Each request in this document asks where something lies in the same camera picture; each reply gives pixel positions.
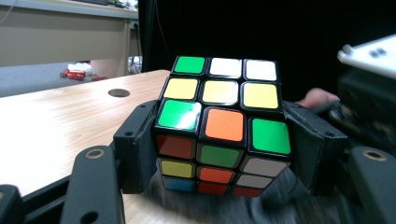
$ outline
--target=cube face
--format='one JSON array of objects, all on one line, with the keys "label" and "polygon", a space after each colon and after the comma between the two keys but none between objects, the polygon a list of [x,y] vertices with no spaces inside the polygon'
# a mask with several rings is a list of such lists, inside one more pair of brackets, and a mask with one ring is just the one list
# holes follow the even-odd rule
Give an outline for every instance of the cube face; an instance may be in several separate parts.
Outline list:
[{"label": "cube face", "polygon": [[202,166],[197,169],[197,177],[203,181],[229,184],[233,181],[235,172],[216,167]]},{"label": "cube face", "polygon": [[158,134],[156,141],[160,154],[182,159],[195,157],[195,138]]},{"label": "cube face", "polygon": [[236,196],[245,196],[245,197],[259,197],[262,195],[263,189],[254,189],[254,188],[247,188],[247,187],[240,187],[236,186],[231,190],[232,195]]},{"label": "cube face", "polygon": [[161,98],[194,101],[198,92],[199,79],[169,77]]},{"label": "cube face", "polygon": [[166,189],[260,196],[292,162],[276,63],[177,57],[152,134]]},{"label": "cube face", "polygon": [[198,182],[197,191],[204,194],[226,194],[227,185],[215,184],[210,182]]},{"label": "cube face", "polygon": [[284,161],[273,161],[269,159],[246,156],[240,166],[240,171],[252,175],[277,177],[288,166],[289,163]]},{"label": "cube face", "polygon": [[271,61],[244,60],[246,80],[278,81],[276,64]]},{"label": "cube face", "polygon": [[175,189],[181,191],[194,191],[194,181],[189,179],[174,178],[170,176],[163,177],[163,186],[166,189]]},{"label": "cube face", "polygon": [[192,76],[200,76],[205,72],[205,58],[203,57],[177,57],[173,74],[189,74]]},{"label": "cube face", "polygon": [[202,164],[235,168],[242,156],[243,151],[230,147],[215,147],[202,143],[197,145],[197,160]]},{"label": "cube face", "polygon": [[187,161],[160,159],[160,168],[163,175],[194,178],[195,164]]},{"label": "cube face", "polygon": [[242,76],[242,60],[227,58],[212,58],[209,60],[207,75],[238,79]]},{"label": "cube face", "polygon": [[206,80],[200,91],[200,102],[203,105],[236,105],[239,86],[232,80]]},{"label": "cube face", "polygon": [[241,88],[240,105],[248,113],[282,114],[280,90],[276,84],[247,81],[242,84]]},{"label": "cube face", "polygon": [[289,130],[284,122],[268,119],[250,119],[252,150],[281,155],[291,153]]},{"label": "cube face", "polygon": [[229,146],[243,147],[246,143],[246,123],[245,115],[239,111],[208,107],[202,118],[200,140],[222,141]]},{"label": "cube face", "polygon": [[241,174],[236,178],[236,185],[256,189],[265,189],[268,187],[271,181],[271,178],[265,176]]},{"label": "cube face", "polygon": [[199,103],[165,100],[160,109],[158,125],[168,129],[193,131],[198,128]]}]

